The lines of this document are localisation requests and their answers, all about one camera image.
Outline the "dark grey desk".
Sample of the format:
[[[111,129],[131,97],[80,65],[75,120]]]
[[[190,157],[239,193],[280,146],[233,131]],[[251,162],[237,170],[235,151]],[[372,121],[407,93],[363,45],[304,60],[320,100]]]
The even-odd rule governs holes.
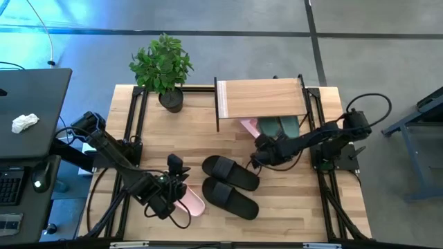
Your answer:
[[[0,167],[24,167],[24,187],[17,206],[0,206],[0,214],[23,213],[20,231],[0,237],[1,246],[39,241],[51,211],[51,196],[61,158],[50,148],[71,79],[72,70],[26,69],[0,71]],[[12,121],[34,113],[39,122],[21,133],[11,132]],[[51,164],[49,188],[43,193],[33,189],[31,170],[39,162]]]

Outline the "pink rubber slide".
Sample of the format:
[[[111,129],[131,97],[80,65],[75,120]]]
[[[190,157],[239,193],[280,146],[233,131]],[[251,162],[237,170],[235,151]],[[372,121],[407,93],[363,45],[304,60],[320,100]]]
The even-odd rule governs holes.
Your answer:
[[[241,119],[240,123],[254,138],[257,138],[261,134],[261,132],[257,126],[257,124],[258,124],[257,118]]]
[[[206,209],[204,201],[189,187],[182,198],[174,202],[174,206],[184,212],[189,210],[192,217],[201,216]]]

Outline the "green artificial plant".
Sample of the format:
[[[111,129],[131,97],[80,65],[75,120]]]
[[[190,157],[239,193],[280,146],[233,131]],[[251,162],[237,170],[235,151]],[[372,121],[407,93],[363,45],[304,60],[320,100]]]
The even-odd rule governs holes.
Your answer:
[[[159,94],[173,91],[176,84],[184,84],[194,70],[181,40],[165,33],[153,39],[147,48],[139,48],[132,55],[129,68],[135,73],[139,87]]]

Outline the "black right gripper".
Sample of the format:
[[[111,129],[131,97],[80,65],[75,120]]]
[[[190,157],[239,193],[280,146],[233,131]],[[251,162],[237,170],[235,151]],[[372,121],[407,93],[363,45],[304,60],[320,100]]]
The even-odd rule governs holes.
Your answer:
[[[264,134],[255,139],[256,151],[251,154],[254,169],[262,166],[277,166],[289,162],[288,156],[282,156],[275,147],[276,140]]]

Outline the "black plant pot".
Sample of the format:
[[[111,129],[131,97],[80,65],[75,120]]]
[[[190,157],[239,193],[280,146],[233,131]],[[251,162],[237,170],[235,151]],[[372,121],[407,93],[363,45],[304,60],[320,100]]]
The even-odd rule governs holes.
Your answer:
[[[159,94],[160,104],[170,113],[178,113],[183,108],[183,91],[176,87],[174,90],[167,90],[164,94]]]

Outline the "silver phone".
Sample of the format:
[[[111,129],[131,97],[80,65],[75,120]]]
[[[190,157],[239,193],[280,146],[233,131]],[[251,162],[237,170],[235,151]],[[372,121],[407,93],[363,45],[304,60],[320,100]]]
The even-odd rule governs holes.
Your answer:
[[[18,234],[23,217],[23,213],[0,214],[0,237]]]

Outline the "black computer mouse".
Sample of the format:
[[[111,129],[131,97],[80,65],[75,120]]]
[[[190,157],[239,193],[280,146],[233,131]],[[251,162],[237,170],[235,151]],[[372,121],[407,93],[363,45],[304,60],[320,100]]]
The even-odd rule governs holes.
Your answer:
[[[31,181],[33,189],[37,193],[45,192],[50,186],[51,180],[51,164],[46,161],[39,162],[31,170]]]

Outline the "blue-grey metal table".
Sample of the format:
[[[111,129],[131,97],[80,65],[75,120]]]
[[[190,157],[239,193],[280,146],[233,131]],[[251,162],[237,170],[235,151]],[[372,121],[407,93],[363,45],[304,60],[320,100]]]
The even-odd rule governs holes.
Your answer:
[[[404,140],[419,189],[405,197],[418,201],[443,197],[443,86],[421,99],[415,110],[381,131],[399,132]]]

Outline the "black rubber slide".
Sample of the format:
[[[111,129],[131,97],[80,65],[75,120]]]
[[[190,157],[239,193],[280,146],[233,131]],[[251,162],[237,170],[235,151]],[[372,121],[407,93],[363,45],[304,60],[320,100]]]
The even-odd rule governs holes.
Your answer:
[[[202,194],[207,202],[246,220],[258,216],[258,204],[234,187],[209,177],[203,181]]]
[[[260,178],[258,176],[227,157],[209,156],[201,166],[207,175],[223,183],[248,191],[255,191],[259,187]]]

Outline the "black keyboard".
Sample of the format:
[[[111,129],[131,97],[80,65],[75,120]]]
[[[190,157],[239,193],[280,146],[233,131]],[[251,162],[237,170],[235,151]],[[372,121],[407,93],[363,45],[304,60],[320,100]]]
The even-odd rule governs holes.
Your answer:
[[[24,176],[24,167],[0,167],[0,206],[19,205]]]

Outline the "white crumpled tissue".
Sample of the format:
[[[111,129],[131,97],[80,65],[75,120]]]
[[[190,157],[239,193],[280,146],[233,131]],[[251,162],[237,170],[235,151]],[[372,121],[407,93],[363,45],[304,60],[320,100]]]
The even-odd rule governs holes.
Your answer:
[[[27,116],[20,115],[12,121],[11,132],[21,133],[22,131],[37,124],[38,122],[39,118],[34,113],[31,113]]]

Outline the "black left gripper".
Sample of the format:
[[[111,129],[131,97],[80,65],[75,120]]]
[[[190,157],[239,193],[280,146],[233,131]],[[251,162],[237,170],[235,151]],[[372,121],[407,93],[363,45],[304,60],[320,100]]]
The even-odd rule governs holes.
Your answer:
[[[159,219],[166,219],[175,211],[174,203],[184,197],[187,190],[184,180],[188,177],[186,173],[148,174],[137,201],[151,208]]]

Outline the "wooden shelf with black frame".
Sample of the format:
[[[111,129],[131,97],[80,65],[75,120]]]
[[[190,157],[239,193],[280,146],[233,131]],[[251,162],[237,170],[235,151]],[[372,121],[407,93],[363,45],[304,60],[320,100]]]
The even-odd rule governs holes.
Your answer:
[[[219,80],[214,78],[216,130],[223,119],[307,114],[301,79]]]

